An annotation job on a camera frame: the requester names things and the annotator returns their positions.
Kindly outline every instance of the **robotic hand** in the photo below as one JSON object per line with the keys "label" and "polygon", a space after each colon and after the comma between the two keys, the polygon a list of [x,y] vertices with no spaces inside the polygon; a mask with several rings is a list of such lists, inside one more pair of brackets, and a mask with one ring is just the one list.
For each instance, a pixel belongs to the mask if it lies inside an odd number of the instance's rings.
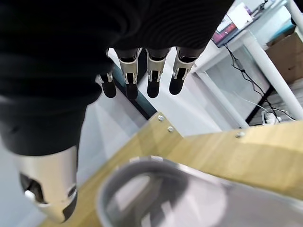
{"label": "robotic hand", "polygon": [[86,106],[101,94],[96,75],[105,95],[116,95],[108,48],[119,57],[129,98],[137,97],[137,59],[146,49],[154,98],[166,56],[177,47],[169,87],[176,95],[232,2],[1,3],[0,134],[24,195],[56,222],[73,213],[81,127]]}

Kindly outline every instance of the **gray bin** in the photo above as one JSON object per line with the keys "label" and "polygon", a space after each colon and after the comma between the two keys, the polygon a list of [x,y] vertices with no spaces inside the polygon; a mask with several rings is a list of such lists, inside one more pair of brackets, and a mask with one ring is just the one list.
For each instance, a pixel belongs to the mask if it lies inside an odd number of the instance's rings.
{"label": "gray bin", "polygon": [[161,157],[136,158],[102,185],[103,227],[303,227],[301,202]]}

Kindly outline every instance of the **wooden board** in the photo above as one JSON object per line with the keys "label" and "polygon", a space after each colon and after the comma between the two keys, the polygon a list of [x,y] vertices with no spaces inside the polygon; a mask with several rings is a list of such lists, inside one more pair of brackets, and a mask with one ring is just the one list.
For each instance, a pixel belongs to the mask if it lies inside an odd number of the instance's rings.
{"label": "wooden board", "polygon": [[[61,225],[46,220],[41,227],[101,227],[95,201],[102,182],[132,157],[156,155],[228,180],[303,199],[303,122],[258,126],[182,138],[168,132],[171,124],[156,114],[79,190],[73,216]],[[236,138],[238,132],[245,136]]]}

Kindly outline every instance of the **black cable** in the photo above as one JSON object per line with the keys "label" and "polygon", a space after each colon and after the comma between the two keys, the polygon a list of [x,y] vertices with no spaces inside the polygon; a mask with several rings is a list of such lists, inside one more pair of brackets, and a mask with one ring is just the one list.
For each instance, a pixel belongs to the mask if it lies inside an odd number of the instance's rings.
{"label": "black cable", "polygon": [[[245,80],[249,81],[249,82],[252,84],[253,90],[254,90],[255,92],[257,92],[258,94],[260,94],[261,97],[263,97],[263,96],[265,95],[263,89],[262,89],[262,88],[261,88],[261,87],[260,87],[260,86],[259,86],[259,85],[258,85],[258,84],[257,84],[257,83],[256,83],[256,82],[255,82],[255,81],[246,73],[245,69],[241,66],[241,63],[240,63],[239,59],[237,59],[237,58],[235,57],[235,55],[234,55],[234,54],[231,52],[231,50],[228,48],[227,44],[225,44],[224,46],[226,47],[226,49],[228,50],[228,52],[229,52],[229,54],[230,54],[230,56],[231,56],[231,58],[232,58],[232,66],[233,66],[235,69],[239,70],[239,71],[241,72],[243,78],[244,78]],[[240,69],[240,68],[238,68],[238,67],[235,66],[235,63],[237,63],[237,61],[238,61],[238,64],[240,65],[239,67],[241,67],[242,69]],[[260,89],[260,91],[263,93],[263,95],[262,95],[260,92],[258,92],[258,91],[256,90],[255,86],[257,86],[257,87]],[[278,122],[280,122],[280,120],[278,119],[278,116],[277,116],[277,114],[276,114],[276,112],[275,112],[275,110],[274,110],[272,104],[268,101],[268,99],[265,99],[265,102],[268,103],[268,105],[269,105],[269,107],[272,109],[273,114],[275,115],[276,119],[278,120]]]}
{"label": "black cable", "polygon": [[278,111],[281,111],[282,113],[284,113],[286,116],[288,116],[290,119],[292,119],[292,120],[294,120],[294,121],[296,121],[296,119],[295,118],[293,118],[291,115],[289,115],[289,114],[287,114],[287,113],[285,113],[283,110],[280,110],[280,109],[277,109],[277,108],[274,108],[275,110],[278,110]]}

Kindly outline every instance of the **white table leg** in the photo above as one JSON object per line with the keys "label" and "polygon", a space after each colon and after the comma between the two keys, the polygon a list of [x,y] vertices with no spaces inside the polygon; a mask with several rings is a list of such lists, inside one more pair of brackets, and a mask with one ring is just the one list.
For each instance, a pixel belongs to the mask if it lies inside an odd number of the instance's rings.
{"label": "white table leg", "polygon": [[233,105],[228,101],[224,94],[220,91],[217,85],[212,81],[206,72],[196,72],[199,78],[205,83],[209,88],[209,91],[212,95],[218,100],[220,105],[228,112],[231,117],[238,123],[242,129],[249,128],[250,126],[246,121],[241,117],[241,115],[236,111]]}
{"label": "white table leg", "polygon": [[297,24],[299,31],[301,34],[303,34],[303,14],[299,10],[298,6],[294,2],[294,0],[288,0],[286,3],[286,8],[289,11],[289,13],[292,15],[293,20]]}
{"label": "white table leg", "polygon": [[241,38],[244,46],[250,52],[258,66],[263,71],[266,78],[269,80],[271,85],[275,88],[277,93],[281,96],[285,104],[288,106],[289,111],[297,120],[303,120],[303,108],[301,107],[299,101],[296,99],[292,93],[289,86],[286,84],[285,80],[276,69],[273,62],[270,60],[268,55],[262,49],[262,47],[257,42],[256,38],[251,32],[247,32]]}

